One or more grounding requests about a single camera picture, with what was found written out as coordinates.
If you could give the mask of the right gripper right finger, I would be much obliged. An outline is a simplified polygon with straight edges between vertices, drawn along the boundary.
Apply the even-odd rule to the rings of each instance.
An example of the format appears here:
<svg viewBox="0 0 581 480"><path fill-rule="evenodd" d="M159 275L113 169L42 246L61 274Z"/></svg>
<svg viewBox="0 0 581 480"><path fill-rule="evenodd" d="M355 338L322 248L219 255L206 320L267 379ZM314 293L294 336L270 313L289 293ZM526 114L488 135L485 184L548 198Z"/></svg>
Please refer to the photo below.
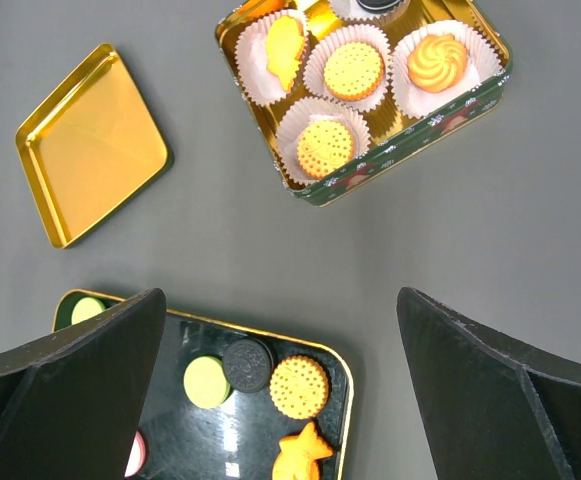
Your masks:
<svg viewBox="0 0 581 480"><path fill-rule="evenodd" d="M440 479L581 479L581 364L411 287L401 339Z"/></svg>

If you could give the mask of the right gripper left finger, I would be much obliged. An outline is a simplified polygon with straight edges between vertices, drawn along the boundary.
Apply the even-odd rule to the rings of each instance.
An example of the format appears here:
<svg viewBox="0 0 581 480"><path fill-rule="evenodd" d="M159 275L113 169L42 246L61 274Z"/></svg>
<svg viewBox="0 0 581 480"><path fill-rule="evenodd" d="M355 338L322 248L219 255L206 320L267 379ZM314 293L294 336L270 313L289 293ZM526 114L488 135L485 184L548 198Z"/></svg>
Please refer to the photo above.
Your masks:
<svg viewBox="0 0 581 480"><path fill-rule="evenodd" d="M165 317L148 289L0 353L0 479L123 478Z"/></svg>

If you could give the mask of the gold tin lid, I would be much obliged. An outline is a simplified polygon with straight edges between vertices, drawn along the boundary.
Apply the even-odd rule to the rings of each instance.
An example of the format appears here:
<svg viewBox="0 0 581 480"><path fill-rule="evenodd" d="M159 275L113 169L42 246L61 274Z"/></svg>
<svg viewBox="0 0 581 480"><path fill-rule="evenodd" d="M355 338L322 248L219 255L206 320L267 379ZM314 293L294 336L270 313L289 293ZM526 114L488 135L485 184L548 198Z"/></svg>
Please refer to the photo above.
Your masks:
<svg viewBox="0 0 581 480"><path fill-rule="evenodd" d="M150 185L172 152L114 46L98 45L19 126L50 244L67 248Z"/></svg>

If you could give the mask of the orange swirl cookie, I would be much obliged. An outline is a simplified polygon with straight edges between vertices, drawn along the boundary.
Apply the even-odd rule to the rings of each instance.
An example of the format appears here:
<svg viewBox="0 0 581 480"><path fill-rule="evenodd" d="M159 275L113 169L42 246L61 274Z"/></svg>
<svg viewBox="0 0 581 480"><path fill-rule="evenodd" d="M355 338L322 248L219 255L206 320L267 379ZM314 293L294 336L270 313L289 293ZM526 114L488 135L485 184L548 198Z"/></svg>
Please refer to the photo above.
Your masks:
<svg viewBox="0 0 581 480"><path fill-rule="evenodd" d="M440 93L455 86L464 76L468 50L452 34L428 34L408 55L411 82L428 93Z"/></svg>

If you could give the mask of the green christmas cookie tin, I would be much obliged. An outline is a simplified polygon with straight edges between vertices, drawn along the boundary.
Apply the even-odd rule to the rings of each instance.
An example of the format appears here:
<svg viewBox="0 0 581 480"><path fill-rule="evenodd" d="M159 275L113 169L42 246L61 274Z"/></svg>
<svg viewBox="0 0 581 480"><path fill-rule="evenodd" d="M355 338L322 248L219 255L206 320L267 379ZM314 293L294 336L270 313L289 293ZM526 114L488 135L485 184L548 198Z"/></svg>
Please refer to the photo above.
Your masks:
<svg viewBox="0 0 581 480"><path fill-rule="evenodd" d="M338 18L331 10L329 1L247 1L217 25L215 37L218 46L232 69L235 81L271 152L274 166L284 186L294 197L315 206L327 205L480 117L500 100L504 84L512 70L512 55L502 36L482 14L477 4L473 1L409 2L405 14L386 26L358 23L378 27L386 34L390 45L387 92L376 109L365 113L312 94L303 81L309 56L319 42L339 28L356 25ZM310 50L296 89L278 103L258 106L247 97L238 75L235 54L237 39L256 20L283 9L296 9L306 15ZM404 114L394 100L390 82L392 53L406 35L425 25L443 20L465 23L481 33L494 46L502 70L428 116L412 118ZM276 134L281 119L295 102L306 97L330 100L355 110L366 120L371 136L371 144L365 154L310 186L302 186L289 178L281 165L276 147Z"/></svg>

